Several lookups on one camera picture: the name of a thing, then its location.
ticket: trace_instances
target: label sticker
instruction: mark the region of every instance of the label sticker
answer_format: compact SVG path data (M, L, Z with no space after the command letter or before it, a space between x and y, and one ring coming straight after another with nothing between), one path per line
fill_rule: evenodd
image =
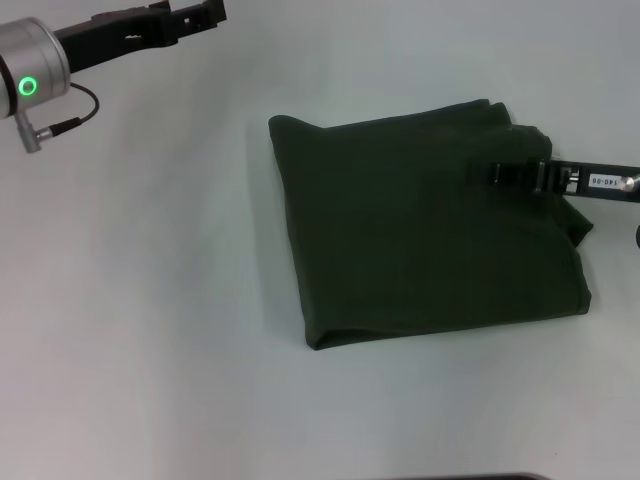
M598 175L592 173L589 177L589 186L591 188L608 188L609 190L618 190L618 182L622 177L617 175Z

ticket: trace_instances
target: white table surface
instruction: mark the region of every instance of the white table surface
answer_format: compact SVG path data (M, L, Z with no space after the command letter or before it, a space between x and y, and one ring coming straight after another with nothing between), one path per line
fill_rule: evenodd
M640 5L227 3L216 31L75 75L103 109L42 153L0 124L0 477L637 478L640 208L574 202L596 224L587 316L316 353L267 121L489 98L567 160L639 164ZM5 0L0 20L131 5Z

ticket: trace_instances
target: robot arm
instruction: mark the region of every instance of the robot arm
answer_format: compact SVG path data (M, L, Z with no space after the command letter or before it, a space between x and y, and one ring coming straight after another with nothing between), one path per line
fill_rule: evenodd
M189 35L216 28L226 20L223 0L171 11L168 1L96 15L57 32L35 18L0 25L0 119L15 116L29 153L40 143L82 125L99 102L88 89L71 83L71 74L148 48L164 48ZM26 111L79 88L96 101L96 109L76 118L34 130Z

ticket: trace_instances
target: dark green cloth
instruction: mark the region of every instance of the dark green cloth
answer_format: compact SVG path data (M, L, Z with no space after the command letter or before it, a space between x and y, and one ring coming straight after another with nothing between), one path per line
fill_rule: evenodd
M311 348L588 311L576 246L591 223L484 181L492 162L551 156L504 105L269 127Z

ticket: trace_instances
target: black object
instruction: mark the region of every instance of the black object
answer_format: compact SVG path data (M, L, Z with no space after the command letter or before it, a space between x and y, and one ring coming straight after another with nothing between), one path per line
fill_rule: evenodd
M227 19L223 0L171 11L168 1L95 15L55 32L71 73L149 48L170 47L180 38L216 28Z
M18 110L18 94L16 93L18 89L16 88L16 83L13 81L13 75L11 75L7 62L4 61L2 55L0 55L0 81L4 81L4 84L7 86L5 91L7 92L7 97L9 97L8 116L15 115Z
M76 90L80 90L81 92L86 93L93 100L94 106L93 106L93 110L91 110L91 113L89 113L89 115L87 115L86 117L83 117L80 119L82 123L87 123L89 120L91 120L93 117L95 117L98 114L98 111L100 110L100 99L95 93L93 93L87 87L83 87L82 85L78 85L77 83L71 83L71 86Z
M427 477L414 480L549 480L539 475L520 473L515 475L478 475L474 477Z
M624 192L617 184L621 177L638 175L638 167L532 159L525 166L496 163L488 181L498 187L519 187L537 195L552 193L640 203L640 190Z
M495 162L551 159L503 104L269 129L311 348L588 311L593 225L561 195L486 185Z
M93 110L86 117L83 117L83 118L76 117L76 118L72 118L71 120L66 120L64 122L56 123L55 125L49 126L49 130L51 130L51 135L53 137L62 135L63 133L66 133L69 130L73 130L74 128L77 128L80 125L88 122L93 117L95 117L98 111L100 110L100 100L98 99L98 96L95 93L93 93L87 87L83 87L82 85L78 85L77 83L72 83L71 86L77 90L80 90L81 92L86 93L93 99L93 102L94 102Z

